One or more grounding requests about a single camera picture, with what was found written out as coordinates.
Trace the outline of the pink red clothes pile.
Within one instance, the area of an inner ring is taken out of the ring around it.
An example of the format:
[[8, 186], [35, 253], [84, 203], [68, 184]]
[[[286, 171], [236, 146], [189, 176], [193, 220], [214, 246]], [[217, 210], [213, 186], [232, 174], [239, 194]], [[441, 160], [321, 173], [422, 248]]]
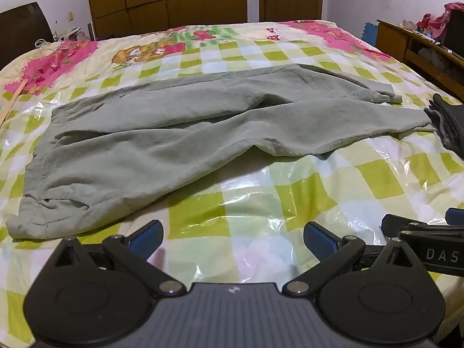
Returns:
[[425, 32], [429, 32], [432, 39], [438, 39], [443, 34], [444, 29], [446, 29], [452, 12], [463, 10], [463, 2], [449, 2], [444, 5], [444, 13], [438, 17], [433, 16], [431, 13], [425, 14], [417, 23], [417, 27]]

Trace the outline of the wooden side desk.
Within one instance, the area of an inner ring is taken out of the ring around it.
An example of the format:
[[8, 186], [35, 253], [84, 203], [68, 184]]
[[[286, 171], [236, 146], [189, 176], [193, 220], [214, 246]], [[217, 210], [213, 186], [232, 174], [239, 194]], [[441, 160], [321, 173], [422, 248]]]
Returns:
[[419, 32], [378, 20], [375, 46], [463, 102], [463, 57]]

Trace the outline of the dark wooden headboard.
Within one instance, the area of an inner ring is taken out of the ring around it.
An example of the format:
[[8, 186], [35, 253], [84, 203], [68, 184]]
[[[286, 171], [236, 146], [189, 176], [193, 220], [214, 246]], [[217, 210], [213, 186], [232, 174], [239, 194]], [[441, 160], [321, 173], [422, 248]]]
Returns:
[[18, 6], [0, 14], [0, 67], [34, 50], [35, 42], [53, 42], [50, 26], [37, 2]]

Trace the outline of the grey-green pants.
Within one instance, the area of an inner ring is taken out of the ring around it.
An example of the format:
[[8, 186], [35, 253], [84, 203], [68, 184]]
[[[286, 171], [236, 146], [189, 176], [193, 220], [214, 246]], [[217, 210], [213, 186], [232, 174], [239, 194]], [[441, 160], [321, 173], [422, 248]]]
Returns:
[[368, 137], [428, 131], [391, 86], [309, 64], [154, 81], [53, 110], [7, 223], [17, 240], [110, 225], [251, 148], [322, 155]]

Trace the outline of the wooden stick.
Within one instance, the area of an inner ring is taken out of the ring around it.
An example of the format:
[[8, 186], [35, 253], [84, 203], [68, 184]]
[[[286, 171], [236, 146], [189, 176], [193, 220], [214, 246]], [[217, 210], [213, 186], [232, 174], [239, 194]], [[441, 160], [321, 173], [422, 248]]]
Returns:
[[11, 99], [9, 101], [7, 101], [7, 103], [3, 106], [3, 108], [1, 109], [1, 113], [0, 113], [0, 126], [2, 126], [2, 124], [5, 122], [6, 120], [6, 117], [9, 115], [10, 113], [10, 110], [11, 108], [14, 106], [18, 96], [21, 94], [22, 90], [24, 89], [24, 87], [27, 85], [28, 83], [28, 80], [27, 79], [23, 79], [20, 84], [18, 85], [18, 87], [16, 88], [15, 92], [13, 93]]

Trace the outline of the dark grey glove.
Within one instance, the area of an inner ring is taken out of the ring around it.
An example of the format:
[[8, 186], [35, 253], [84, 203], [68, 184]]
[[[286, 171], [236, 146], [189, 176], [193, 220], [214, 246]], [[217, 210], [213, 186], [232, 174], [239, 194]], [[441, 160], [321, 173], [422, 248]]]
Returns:
[[464, 159], [464, 107], [448, 104], [438, 93], [424, 109], [443, 146]]

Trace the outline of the checkered floral bed quilt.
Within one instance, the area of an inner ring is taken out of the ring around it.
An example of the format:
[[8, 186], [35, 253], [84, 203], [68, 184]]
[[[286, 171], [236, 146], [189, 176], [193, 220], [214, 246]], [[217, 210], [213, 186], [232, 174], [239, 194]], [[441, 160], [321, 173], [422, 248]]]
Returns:
[[158, 219], [152, 261], [184, 284], [284, 284], [303, 228], [384, 244], [381, 221], [443, 225], [463, 160], [416, 127], [439, 89], [327, 21], [191, 25], [43, 43], [1, 67], [1, 345], [62, 236]]

